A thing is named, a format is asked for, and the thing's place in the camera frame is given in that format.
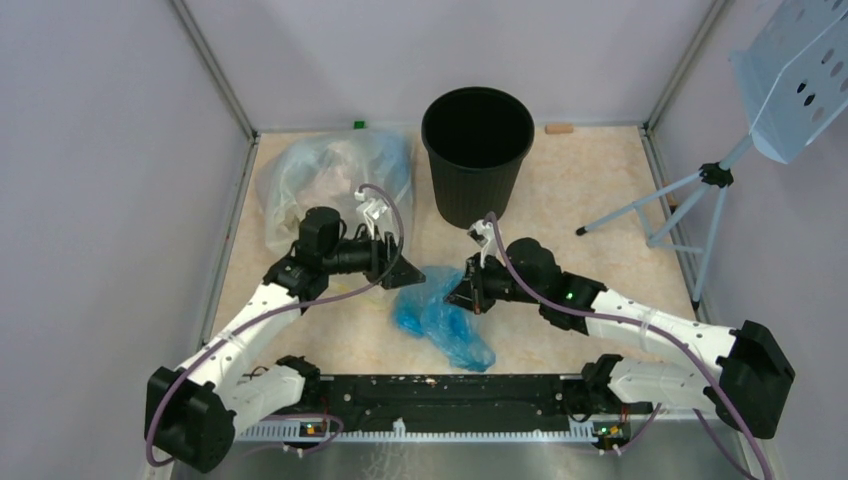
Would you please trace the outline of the large translucent yellowish trash bag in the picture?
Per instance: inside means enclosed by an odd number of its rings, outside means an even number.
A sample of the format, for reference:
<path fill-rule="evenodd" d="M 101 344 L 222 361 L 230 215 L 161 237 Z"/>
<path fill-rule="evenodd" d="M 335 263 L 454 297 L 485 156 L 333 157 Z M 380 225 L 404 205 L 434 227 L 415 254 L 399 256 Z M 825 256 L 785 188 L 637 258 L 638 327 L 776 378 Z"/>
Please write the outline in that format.
<path fill-rule="evenodd" d="M 398 207 L 404 247 L 414 226 L 413 145 L 397 130 L 360 129 L 325 133 L 294 141 L 263 166 L 255 191 L 264 217 L 264 243 L 283 255 L 295 241 L 306 211 L 336 209 L 350 229 L 360 222 L 355 192 L 363 183 L 383 189 Z"/>

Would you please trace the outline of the blue plastic trash bag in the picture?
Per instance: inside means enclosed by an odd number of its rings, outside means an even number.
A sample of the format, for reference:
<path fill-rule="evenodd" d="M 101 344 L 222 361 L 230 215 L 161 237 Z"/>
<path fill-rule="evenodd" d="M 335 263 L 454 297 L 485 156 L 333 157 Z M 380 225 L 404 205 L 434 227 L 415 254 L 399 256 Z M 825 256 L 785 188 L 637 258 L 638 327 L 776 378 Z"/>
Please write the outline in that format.
<path fill-rule="evenodd" d="M 422 269 L 425 281 L 404 287 L 392 309 L 396 327 L 414 338 L 425 338 L 454 368 L 482 373 L 496 363 L 494 350 L 478 332 L 473 315 L 445 301 L 463 273 L 450 266 Z"/>

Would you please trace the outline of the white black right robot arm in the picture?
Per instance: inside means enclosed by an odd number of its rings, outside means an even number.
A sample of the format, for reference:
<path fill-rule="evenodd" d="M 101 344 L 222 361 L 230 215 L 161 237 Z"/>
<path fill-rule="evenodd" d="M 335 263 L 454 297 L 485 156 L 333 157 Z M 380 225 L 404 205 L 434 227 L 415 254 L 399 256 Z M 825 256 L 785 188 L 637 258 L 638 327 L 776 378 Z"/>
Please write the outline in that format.
<path fill-rule="evenodd" d="M 592 280 L 562 270 L 532 238 L 512 242 L 508 261 L 477 253 L 445 296 L 474 314 L 497 302 L 535 304 L 552 326 L 613 340 L 660 362 L 605 355 L 581 373 L 589 404 L 612 412 L 640 402 L 713 411 L 730 427 L 744 421 L 758 439 L 775 437 L 796 373 L 772 332 L 747 320 L 710 325 L 650 308 Z"/>

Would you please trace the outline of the black ribbed trash bin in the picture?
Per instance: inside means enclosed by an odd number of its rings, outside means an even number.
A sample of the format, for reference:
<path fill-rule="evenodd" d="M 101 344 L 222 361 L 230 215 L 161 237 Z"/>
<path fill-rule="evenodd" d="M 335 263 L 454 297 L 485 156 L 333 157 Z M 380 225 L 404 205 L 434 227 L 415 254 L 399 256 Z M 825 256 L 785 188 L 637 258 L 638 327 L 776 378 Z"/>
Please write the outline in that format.
<path fill-rule="evenodd" d="M 435 99 L 421 138 L 442 218 L 466 229 L 490 212 L 502 216 L 534 137 L 528 108 L 502 90 L 469 86 Z"/>

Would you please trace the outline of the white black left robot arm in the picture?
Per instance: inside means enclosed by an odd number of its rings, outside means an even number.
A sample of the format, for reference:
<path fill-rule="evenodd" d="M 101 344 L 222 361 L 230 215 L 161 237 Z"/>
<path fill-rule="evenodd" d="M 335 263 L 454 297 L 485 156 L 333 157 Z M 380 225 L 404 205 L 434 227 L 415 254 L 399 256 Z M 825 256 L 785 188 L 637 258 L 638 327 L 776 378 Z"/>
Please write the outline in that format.
<path fill-rule="evenodd" d="M 270 341 L 309 308 L 365 291 L 326 297 L 332 276 L 360 273 L 369 288 L 385 290 L 424 281 L 402 254 L 402 216 L 392 203 L 383 205 L 392 217 L 391 229 L 381 229 L 372 214 L 364 213 L 353 237 L 347 237 L 337 210 L 308 210 L 289 252 L 268 269 L 226 327 L 178 367 L 161 367 L 151 375 L 145 412 L 150 466 L 180 461 L 208 473 L 240 434 L 265 417 L 288 406 L 302 414 L 317 407 L 320 386 L 295 367 L 275 365 L 256 379 L 242 377 Z"/>

